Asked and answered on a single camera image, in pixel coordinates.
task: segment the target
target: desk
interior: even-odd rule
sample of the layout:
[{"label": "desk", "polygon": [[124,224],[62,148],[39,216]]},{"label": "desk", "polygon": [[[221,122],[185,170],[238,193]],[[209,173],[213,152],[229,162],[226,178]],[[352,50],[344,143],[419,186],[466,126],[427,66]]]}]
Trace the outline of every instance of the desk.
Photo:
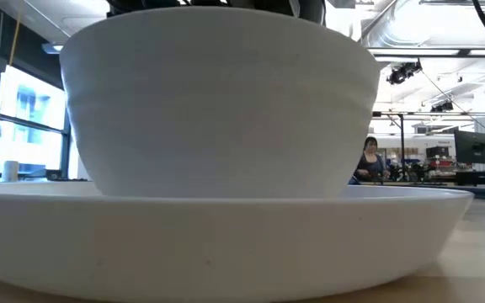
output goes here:
[{"label": "desk", "polygon": [[[475,200],[434,264],[368,290],[298,303],[485,303],[485,201]],[[93,303],[0,283],[0,303]]]},{"label": "desk", "polygon": [[485,185],[485,171],[483,172],[456,172],[456,183],[459,186],[479,184]]}]

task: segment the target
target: woman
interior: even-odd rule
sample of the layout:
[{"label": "woman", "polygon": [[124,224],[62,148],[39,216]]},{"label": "woman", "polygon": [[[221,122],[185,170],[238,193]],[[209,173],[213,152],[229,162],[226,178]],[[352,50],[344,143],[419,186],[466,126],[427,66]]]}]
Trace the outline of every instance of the woman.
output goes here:
[{"label": "woman", "polygon": [[364,141],[364,150],[360,157],[359,166],[354,174],[357,179],[373,181],[386,175],[383,159],[376,154],[376,151],[377,139],[371,136],[367,137]]}]

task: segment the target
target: ceiling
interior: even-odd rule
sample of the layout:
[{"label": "ceiling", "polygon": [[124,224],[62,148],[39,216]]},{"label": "ceiling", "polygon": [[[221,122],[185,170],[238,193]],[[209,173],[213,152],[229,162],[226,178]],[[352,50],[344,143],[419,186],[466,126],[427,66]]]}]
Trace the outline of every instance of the ceiling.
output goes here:
[{"label": "ceiling", "polygon": [[[362,4],[357,5],[356,9],[336,9],[327,3],[327,25],[358,40],[362,29],[391,1],[357,0]],[[58,45],[64,44],[80,29],[105,19],[109,10],[105,0],[0,0],[0,9],[16,18],[21,3],[24,3],[23,24]],[[419,0],[397,0],[370,34],[363,37],[363,45],[485,47],[485,30],[474,9],[465,6],[421,6],[420,3]],[[440,90],[457,103],[464,104],[462,108],[465,107],[465,110],[481,108],[473,103],[473,92],[485,85],[485,59],[431,58],[421,59],[421,63],[424,73],[416,74],[397,86],[391,86],[386,81],[391,67],[387,66],[388,63],[383,64],[385,67],[381,71],[374,110],[428,112],[431,104],[442,101]]]}]

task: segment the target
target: white ceramic bowl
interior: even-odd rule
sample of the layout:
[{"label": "white ceramic bowl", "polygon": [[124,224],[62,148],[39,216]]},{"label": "white ceramic bowl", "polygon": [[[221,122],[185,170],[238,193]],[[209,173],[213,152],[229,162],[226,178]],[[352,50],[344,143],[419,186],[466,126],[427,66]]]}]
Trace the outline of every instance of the white ceramic bowl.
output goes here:
[{"label": "white ceramic bowl", "polygon": [[362,186],[336,199],[96,194],[90,183],[0,184],[0,280],[136,303],[333,295],[434,261],[472,200]]},{"label": "white ceramic bowl", "polygon": [[358,43],[235,8],[128,13],[61,53],[83,164],[108,195],[337,196],[360,158],[379,67]]}]

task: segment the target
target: monitor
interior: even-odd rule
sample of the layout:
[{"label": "monitor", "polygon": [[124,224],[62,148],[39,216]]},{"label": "monitor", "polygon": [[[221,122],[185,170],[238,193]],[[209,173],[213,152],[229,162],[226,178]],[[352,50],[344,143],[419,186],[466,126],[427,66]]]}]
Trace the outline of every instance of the monitor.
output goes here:
[{"label": "monitor", "polygon": [[485,164],[485,134],[456,130],[454,141],[458,162]]}]

